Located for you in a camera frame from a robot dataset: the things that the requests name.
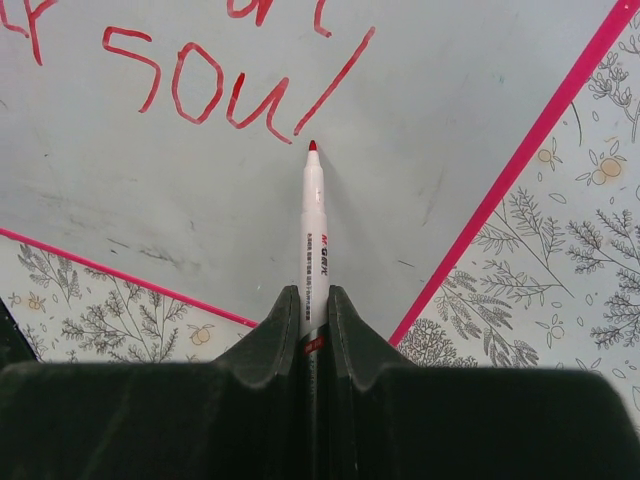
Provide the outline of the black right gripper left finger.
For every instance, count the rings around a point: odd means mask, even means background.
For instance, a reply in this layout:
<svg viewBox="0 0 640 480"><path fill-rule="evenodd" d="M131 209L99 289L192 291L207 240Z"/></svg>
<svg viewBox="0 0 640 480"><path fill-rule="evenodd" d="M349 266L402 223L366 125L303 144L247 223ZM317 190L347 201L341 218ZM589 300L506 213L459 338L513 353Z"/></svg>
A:
<svg viewBox="0 0 640 480"><path fill-rule="evenodd" d="M203 363L1 369L5 479L301 479L299 295Z"/></svg>

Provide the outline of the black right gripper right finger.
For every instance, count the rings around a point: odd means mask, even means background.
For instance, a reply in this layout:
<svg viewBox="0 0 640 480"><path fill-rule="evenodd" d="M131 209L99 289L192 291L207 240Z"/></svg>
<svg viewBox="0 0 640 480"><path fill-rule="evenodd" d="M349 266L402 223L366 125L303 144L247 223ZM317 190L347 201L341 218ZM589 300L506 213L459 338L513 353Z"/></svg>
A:
<svg viewBox="0 0 640 480"><path fill-rule="evenodd" d="M639 439L602 377L420 367L328 301L333 479L635 479Z"/></svg>

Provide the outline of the pink framed whiteboard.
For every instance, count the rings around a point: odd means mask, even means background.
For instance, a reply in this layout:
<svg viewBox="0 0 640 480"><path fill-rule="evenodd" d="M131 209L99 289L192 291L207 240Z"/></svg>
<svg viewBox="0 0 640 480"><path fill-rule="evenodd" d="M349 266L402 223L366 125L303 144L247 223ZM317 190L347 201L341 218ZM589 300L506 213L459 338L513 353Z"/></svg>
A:
<svg viewBox="0 0 640 480"><path fill-rule="evenodd" d="M635 1L5 1L1 233L235 322L298 274L398 338Z"/></svg>

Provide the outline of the white red whiteboard marker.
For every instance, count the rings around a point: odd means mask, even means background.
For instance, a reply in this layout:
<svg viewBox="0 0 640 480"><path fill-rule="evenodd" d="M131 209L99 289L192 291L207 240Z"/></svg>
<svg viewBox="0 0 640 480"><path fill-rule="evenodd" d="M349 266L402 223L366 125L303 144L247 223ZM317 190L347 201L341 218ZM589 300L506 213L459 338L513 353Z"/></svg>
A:
<svg viewBox="0 0 640 480"><path fill-rule="evenodd" d="M325 346L329 285L324 172L317 144L311 141L303 171L299 281L306 479L323 479L328 465Z"/></svg>

